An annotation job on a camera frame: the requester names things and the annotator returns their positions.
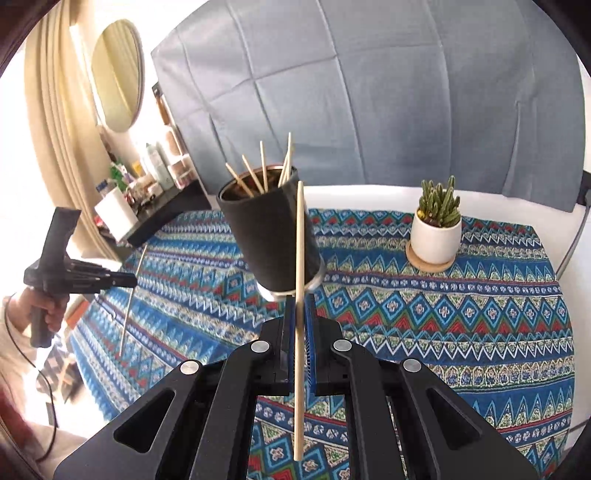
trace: oval mirror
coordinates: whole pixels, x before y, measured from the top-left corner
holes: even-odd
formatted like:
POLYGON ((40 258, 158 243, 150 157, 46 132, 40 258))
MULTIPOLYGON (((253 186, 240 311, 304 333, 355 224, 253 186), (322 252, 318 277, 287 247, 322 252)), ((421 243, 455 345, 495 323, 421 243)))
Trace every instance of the oval mirror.
POLYGON ((115 132, 127 132, 144 97, 144 55, 131 22, 117 20, 105 28, 92 53, 91 67, 103 121, 115 132))

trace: chopstick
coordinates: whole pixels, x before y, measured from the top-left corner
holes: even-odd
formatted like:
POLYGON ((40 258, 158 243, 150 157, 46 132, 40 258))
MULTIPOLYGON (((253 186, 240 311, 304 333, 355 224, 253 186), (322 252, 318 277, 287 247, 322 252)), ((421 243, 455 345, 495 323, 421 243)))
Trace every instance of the chopstick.
MULTIPOLYGON (((138 268, 135 269, 135 276, 137 277, 139 274, 139 269, 142 266, 142 262, 144 261, 144 255, 146 254, 146 250, 148 249, 148 244, 145 244, 144 251, 142 251, 142 256, 139 258, 138 268)), ((125 320, 123 321, 123 333, 121 333, 121 342, 119 343, 119 358, 123 354, 123 343, 125 341, 125 332, 127 330, 127 318, 129 317, 129 308, 131 307, 131 300, 134 298, 135 287, 131 290, 129 294, 129 299, 127 300, 127 308, 125 309, 125 320)))
POLYGON ((251 174, 252 179, 255 181, 255 185, 258 188, 259 193, 260 194, 265 193, 265 190, 263 190, 263 188, 262 188, 261 182, 256 177, 256 174, 252 171, 251 165, 248 163, 248 160, 246 159, 246 157, 244 155, 242 156, 242 161, 246 165, 246 169, 248 170, 248 173, 251 174))
POLYGON ((290 179, 291 175, 291 132, 287 134, 287 153, 285 154, 285 160, 283 161, 283 168, 281 169, 281 175, 279 175, 278 187, 281 187, 287 180, 290 179))
POLYGON ((242 181, 242 179, 236 174, 234 169, 228 163, 226 163, 226 168, 228 169, 228 172, 230 172, 232 177, 234 177, 236 183, 238 183, 242 187, 242 190, 244 190, 250 198, 254 198, 254 194, 250 190, 250 188, 248 188, 248 185, 246 185, 246 183, 242 181))
POLYGON ((269 182, 267 181, 267 165, 265 163, 265 147, 263 147, 261 140, 261 165, 262 165, 262 182, 265 192, 269 191, 269 182))
POLYGON ((295 405, 294 460, 304 456, 304 183, 297 184, 297 216, 295 224, 295 405))

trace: blue-gray cloth backdrop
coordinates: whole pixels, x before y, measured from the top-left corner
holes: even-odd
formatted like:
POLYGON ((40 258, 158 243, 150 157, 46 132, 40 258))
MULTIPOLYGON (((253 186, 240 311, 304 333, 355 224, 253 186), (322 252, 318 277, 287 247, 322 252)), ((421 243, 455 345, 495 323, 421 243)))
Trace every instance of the blue-gray cloth backdrop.
POLYGON ((209 193, 241 155, 307 184, 458 188, 571 211, 576 55, 532 0, 210 0, 152 52, 209 193))

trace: human hand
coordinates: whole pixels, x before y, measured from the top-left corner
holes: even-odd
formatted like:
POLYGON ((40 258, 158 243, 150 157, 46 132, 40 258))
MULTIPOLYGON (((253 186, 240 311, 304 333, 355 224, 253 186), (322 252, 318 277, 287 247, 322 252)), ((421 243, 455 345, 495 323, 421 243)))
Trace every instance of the human hand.
POLYGON ((14 295, 6 306, 7 317, 19 332, 23 332, 31 323, 32 307, 45 310, 45 322, 52 332, 58 332, 61 321, 66 313, 66 306, 70 300, 69 295, 59 298, 50 297, 47 293, 27 287, 14 295))

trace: potted plant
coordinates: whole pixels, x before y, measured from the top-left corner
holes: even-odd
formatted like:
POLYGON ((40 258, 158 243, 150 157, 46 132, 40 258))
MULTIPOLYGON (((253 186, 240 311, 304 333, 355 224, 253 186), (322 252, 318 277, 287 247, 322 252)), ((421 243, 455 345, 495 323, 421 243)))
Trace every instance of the potted plant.
POLYGON ((441 265, 454 258, 462 239, 462 216, 457 209, 460 197, 453 196, 456 179, 449 177, 447 189, 441 183, 423 180, 423 195, 418 201, 410 232, 414 253, 424 262, 441 265))

